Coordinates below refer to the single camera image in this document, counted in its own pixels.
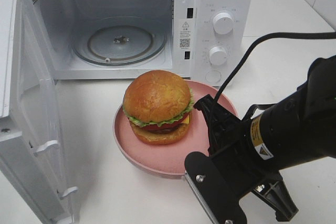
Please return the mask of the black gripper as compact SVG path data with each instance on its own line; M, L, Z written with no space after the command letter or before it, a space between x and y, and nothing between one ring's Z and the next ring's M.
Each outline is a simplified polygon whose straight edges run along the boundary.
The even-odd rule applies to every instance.
M275 104L253 104L242 120L207 94L193 107L201 111L207 125L208 153L235 195L252 192L276 214L277 221L290 221L298 208L290 197L283 177L262 165L262 158L250 137L256 110L271 111Z

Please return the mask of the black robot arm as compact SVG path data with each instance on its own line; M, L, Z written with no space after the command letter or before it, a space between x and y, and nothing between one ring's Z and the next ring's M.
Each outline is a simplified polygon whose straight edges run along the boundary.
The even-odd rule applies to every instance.
M282 169L335 157L335 57L319 58L295 93L276 104L254 104L239 119L199 99L210 132L208 155L185 159L186 177L213 223L246 223L239 201L253 193L277 221L298 212L280 174Z

